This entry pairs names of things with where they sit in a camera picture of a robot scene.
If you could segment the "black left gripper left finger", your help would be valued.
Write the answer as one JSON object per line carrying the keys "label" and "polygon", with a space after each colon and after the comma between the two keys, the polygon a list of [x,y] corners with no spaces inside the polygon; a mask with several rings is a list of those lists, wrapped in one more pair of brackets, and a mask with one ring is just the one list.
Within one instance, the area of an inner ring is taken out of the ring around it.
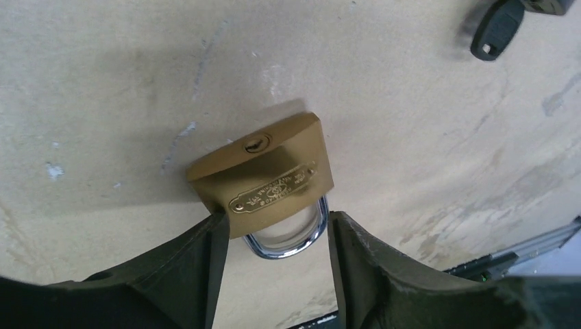
{"label": "black left gripper left finger", "polygon": [[82,281],[1,279],[2,328],[211,328],[230,240],[224,214]]}

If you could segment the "large brass padlock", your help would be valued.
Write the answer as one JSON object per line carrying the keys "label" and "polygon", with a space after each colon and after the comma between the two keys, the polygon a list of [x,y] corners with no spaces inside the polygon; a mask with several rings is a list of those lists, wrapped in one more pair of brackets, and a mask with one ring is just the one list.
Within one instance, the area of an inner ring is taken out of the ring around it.
{"label": "large brass padlock", "polygon": [[[282,119],[201,157],[186,179],[211,213],[228,216],[231,238],[243,238],[263,259],[294,256],[327,228],[326,195],[334,181],[321,120],[312,112]],[[314,227],[303,237],[280,247],[255,237],[310,206],[317,209]]]}

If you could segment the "black-headed silver key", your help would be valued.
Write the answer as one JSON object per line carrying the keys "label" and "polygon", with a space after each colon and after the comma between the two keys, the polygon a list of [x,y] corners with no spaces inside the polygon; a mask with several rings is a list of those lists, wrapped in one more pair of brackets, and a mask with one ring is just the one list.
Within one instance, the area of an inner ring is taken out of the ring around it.
{"label": "black-headed silver key", "polygon": [[496,1],[475,31],[471,54],[482,61],[495,61],[515,37],[524,13],[525,8],[519,0]]}

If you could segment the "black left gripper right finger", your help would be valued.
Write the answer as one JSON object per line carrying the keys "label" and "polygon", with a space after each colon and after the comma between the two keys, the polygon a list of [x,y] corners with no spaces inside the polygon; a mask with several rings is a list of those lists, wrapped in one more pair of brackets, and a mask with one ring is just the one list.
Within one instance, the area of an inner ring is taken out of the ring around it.
{"label": "black left gripper right finger", "polygon": [[379,240],[344,212],[328,239],[344,328],[579,328],[580,278],[476,282],[433,269]]}

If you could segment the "black padlock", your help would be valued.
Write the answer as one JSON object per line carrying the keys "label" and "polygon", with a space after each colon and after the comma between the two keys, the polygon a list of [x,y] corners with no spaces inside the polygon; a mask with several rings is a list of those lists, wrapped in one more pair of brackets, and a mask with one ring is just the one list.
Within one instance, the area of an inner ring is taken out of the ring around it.
{"label": "black padlock", "polygon": [[566,15],[575,0],[521,0],[524,8],[529,12],[554,16]]}

